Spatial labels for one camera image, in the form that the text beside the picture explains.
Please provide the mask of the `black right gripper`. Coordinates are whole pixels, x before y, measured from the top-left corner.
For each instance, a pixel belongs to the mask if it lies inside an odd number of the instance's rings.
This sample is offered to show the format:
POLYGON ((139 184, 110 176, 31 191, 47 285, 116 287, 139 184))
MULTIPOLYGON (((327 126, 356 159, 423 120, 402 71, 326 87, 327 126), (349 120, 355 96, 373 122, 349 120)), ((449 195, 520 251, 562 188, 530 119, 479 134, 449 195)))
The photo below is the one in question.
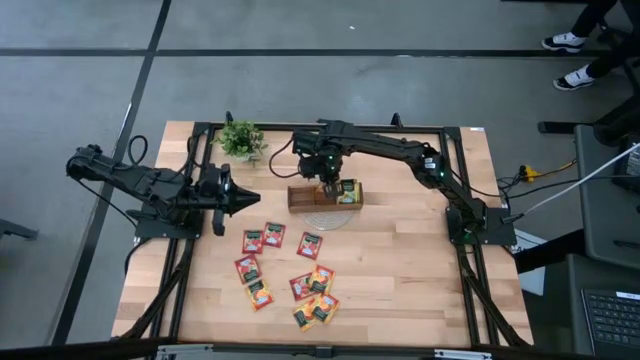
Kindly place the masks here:
POLYGON ((340 171, 344 148, 328 145, 314 149, 311 146, 298 145, 298 171, 306 179, 318 177, 324 184, 323 193, 327 199, 340 195, 340 171))

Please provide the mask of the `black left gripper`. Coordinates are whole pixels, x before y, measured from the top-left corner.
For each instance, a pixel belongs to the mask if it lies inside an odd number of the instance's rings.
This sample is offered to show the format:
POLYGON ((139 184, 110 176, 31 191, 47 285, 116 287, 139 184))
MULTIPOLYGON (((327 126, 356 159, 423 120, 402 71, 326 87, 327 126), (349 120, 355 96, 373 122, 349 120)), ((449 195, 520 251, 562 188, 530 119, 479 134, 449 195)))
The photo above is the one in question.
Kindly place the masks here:
POLYGON ((232 184, 231 168, 229 164, 217 167, 211 164, 204 172, 204 177, 199 181, 199 195, 203 198, 214 199, 216 210, 222 210, 229 215, 235 215, 239 211, 258 203, 261 195, 242 188, 236 183, 232 184), (231 195, 235 200, 230 205, 231 195))

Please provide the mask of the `red tea packet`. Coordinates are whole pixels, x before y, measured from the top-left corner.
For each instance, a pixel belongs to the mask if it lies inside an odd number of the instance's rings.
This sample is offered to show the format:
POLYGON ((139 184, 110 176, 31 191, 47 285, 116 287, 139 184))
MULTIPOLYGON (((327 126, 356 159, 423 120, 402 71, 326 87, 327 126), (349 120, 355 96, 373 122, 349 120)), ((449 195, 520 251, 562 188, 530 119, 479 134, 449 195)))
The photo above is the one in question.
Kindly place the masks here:
POLYGON ((262 276, 260 266, 254 254, 249 254, 234 262, 242 284, 258 280, 262 276))
POLYGON ((262 243, 264 246, 281 248, 286 226, 279 223, 267 222, 263 230, 262 243))
POLYGON ((289 285, 295 301, 300 301, 315 295, 315 292, 311 289, 311 285, 309 284, 310 277, 311 272, 289 280, 289 285))
POLYGON ((304 232, 301 236, 296 254, 316 260, 323 242, 323 238, 309 232, 304 232))
POLYGON ((245 230, 242 239, 243 254, 261 254, 263 252, 263 231, 245 230))

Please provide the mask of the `orange tea packet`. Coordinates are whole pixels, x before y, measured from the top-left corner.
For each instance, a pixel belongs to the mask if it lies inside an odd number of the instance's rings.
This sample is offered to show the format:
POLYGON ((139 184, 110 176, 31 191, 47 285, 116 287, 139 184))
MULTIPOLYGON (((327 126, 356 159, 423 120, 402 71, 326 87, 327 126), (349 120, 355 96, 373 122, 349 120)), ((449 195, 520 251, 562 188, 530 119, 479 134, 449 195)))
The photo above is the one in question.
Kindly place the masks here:
POLYGON ((322 265, 317 265, 308 281, 311 292, 329 294, 336 272, 322 265))
POLYGON ((245 291, 254 311, 259 311, 274 302, 273 294, 264 279, 259 279, 247 284, 245 291))
POLYGON ((317 323, 314 315, 314 306, 309 304, 295 308, 293 318, 302 332, 307 331, 317 323))
POLYGON ((319 295, 313 303, 312 315, 323 324, 329 324, 340 306, 340 301, 329 294, 319 295))

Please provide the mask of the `wooden tea organizer box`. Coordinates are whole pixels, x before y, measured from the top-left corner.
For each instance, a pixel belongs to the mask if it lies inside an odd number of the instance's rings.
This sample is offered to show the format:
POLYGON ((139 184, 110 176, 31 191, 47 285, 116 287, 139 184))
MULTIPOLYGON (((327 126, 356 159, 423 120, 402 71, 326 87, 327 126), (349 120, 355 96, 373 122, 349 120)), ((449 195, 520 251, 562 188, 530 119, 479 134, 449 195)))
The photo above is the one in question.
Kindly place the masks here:
POLYGON ((290 213, 359 211, 364 202, 338 203, 336 198, 325 196, 321 185, 306 185, 287 188, 287 206, 290 213))

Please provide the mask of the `round woven placemat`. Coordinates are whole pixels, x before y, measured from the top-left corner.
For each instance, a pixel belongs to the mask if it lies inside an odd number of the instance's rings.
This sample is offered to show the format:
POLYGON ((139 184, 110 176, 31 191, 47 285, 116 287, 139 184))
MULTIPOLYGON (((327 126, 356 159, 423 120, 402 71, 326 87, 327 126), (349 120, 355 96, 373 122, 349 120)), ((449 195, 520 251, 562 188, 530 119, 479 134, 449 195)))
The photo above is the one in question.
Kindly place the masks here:
POLYGON ((346 225, 355 214, 354 210, 305 212, 301 218, 312 229, 331 231, 346 225))

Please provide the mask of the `green potted plant white pot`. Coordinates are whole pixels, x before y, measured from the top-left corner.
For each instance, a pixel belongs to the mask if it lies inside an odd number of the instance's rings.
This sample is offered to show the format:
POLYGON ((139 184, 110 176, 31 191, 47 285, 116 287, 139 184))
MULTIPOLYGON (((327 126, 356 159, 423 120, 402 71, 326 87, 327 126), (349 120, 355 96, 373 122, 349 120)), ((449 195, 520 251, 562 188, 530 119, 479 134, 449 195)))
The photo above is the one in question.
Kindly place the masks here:
POLYGON ((250 121, 227 121, 212 140, 219 144, 223 152, 245 162, 255 162, 268 147, 264 133, 250 121))

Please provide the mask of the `black floor stand foot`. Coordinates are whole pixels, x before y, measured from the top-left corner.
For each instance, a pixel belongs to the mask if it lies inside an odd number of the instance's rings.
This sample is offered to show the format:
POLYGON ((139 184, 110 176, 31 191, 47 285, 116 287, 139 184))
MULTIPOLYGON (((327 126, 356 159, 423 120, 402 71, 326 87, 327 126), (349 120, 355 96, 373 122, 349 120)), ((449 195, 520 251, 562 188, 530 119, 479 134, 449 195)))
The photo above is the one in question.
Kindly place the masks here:
POLYGON ((0 219, 0 240, 5 236, 17 236, 27 241, 37 238, 39 232, 8 220, 0 219))

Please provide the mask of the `grey desk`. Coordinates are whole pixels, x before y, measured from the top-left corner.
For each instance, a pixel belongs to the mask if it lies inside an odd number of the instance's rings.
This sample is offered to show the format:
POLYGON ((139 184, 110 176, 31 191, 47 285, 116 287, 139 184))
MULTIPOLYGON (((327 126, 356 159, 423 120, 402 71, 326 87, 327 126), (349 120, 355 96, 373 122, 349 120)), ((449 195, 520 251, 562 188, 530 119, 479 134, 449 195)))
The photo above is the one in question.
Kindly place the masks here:
POLYGON ((601 144, 594 128, 574 128, 578 176, 598 173, 579 187, 587 255, 640 270, 640 194, 613 183, 617 147, 601 144))

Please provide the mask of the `person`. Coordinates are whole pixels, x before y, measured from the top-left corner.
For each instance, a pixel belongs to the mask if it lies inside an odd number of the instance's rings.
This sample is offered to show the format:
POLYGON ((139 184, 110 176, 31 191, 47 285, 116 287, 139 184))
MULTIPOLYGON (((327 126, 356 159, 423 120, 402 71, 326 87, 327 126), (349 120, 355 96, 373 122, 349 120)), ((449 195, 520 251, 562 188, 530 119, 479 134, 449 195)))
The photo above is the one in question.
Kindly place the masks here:
MULTIPOLYGON (((541 46, 548 51, 578 53, 593 30, 619 0, 589 0, 569 32, 559 33, 545 38, 541 46)), ((553 86, 562 91, 573 91, 592 85, 597 79, 608 75, 613 69, 622 66, 625 61, 640 53, 640 21, 628 38, 605 55, 591 63, 556 78, 553 86)))

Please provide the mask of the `black office chair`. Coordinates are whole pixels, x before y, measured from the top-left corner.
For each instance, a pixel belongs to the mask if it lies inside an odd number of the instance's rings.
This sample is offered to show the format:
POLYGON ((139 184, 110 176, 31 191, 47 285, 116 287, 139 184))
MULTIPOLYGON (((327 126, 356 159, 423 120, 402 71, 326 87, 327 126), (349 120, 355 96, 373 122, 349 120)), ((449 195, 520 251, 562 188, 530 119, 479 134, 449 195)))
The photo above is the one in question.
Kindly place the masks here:
POLYGON ((630 133, 640 132, 640 81, 635 75, 629 75, 632 96, 622 104, 592 122, 550 122, 537 124, 541 134, 573 135, 575 128, 583 125, 591 127, 596 139, 608 146, 617 145, 630 133))

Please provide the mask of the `grey laptop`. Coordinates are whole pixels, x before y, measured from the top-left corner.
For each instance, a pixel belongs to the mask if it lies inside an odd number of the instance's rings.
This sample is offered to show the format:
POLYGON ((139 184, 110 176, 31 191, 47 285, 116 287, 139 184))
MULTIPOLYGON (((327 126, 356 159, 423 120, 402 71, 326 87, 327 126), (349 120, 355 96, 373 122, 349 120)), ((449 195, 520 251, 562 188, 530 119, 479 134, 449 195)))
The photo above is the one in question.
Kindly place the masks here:
POLYGON ((578 255, 567 260, 574 351, 640 360, 640 271, 578 255))

